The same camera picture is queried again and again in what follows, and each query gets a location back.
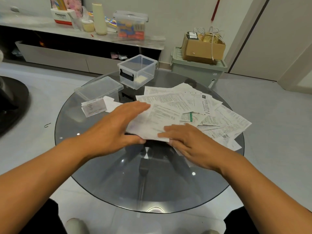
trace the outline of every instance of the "person's left hand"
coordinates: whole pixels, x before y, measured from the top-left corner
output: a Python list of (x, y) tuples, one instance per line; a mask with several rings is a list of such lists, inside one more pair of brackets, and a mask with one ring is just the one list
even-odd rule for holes
[(138, 114), (150, 108), (150, 104), (135, 101), (125, 103), (104, 116), (85, 133), (73, 138), (88, 158), (108, 155), (132, 144), (144, 144), (137, 135), (125, 135), (126, 128)]

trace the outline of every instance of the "drawer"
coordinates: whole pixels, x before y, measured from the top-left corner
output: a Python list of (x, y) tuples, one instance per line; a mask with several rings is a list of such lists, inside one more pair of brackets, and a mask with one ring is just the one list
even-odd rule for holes
[(26, 45), (21, 41), (15, 44), (27, 62), (89, 72), (86, 55)]
[(89, 71), (96, 74), (108, 74), (118, 71), (120, 60), (86, 55)]

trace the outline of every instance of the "glass table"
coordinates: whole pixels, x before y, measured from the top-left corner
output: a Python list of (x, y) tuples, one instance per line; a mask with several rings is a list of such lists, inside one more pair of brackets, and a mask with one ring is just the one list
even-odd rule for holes
[[(109, 76), (120, 82), (119, 72), (95, 78), (90, 82)], [(172, 88), (180, 83), (228, 104), (213, 90), (183, 75), (156, 70), (147, 86)], [(119, 92), (121, 103), (135, 100), (143, 95), (144, 87), (133, 90), (124, 87)], [(72, 94), (64, 103), (55, 126), (55, 144), (68, 137), (84, 133), (107, 112), (86, 118), (81, 110), (84, 100)], [(236, 142), (242, 146), (237, 152), (244, 155), (244, 136)], [(112, 205), (137, 212), (172, 213), (200, 206), (222, 193), (228, 183), (218, 173), (194, 166), (189, 167), (183, 156), (165, 142), (148, 140), (144, 145), (125, 147), (114, 154), (88, 161), (72, 178), (87, 192)]]

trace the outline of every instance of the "white floor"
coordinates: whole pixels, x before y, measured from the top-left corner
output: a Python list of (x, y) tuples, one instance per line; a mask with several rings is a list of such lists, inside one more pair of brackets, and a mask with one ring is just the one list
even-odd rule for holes
[[(0, 138), (0, 174), (54, 146), (57, 115), (73, 90), (91, 77), (3, 63), (0, 75), (24, 82), (31, 94), (25, 117)], [(276, 82), (226, 74), (215, 91), (253, 124), (244, 133), (245, 156), (294, 199), (312, 210), (312, 95)], [(175, 214), (138, 214), (98, 200), (69, 178), (53, 195), (63, 222), (85, 220), (91, 234), (223, 233), (223, 219), (242, 206), (231, 187), (201, 207)]]

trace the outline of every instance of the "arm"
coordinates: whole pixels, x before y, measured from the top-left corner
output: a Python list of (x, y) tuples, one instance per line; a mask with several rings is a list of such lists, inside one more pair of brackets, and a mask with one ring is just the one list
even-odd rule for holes
[(312, 213), (260, 173), (240, 154), (218, 144), (200, 130), (186, 125), (165, 127), (159, 137), (188, 160), (220, 173), (242, 200), (260, 233), (312, 233)]
[(128, 123), (149, 107), (138, 101), (123, 104), (82, 135), (66, 139), (1, 175), (1, 233), (18, 233), (52, 193), (88, 160), (127, 145), (145, 143), (136, 135), (124, 133)]

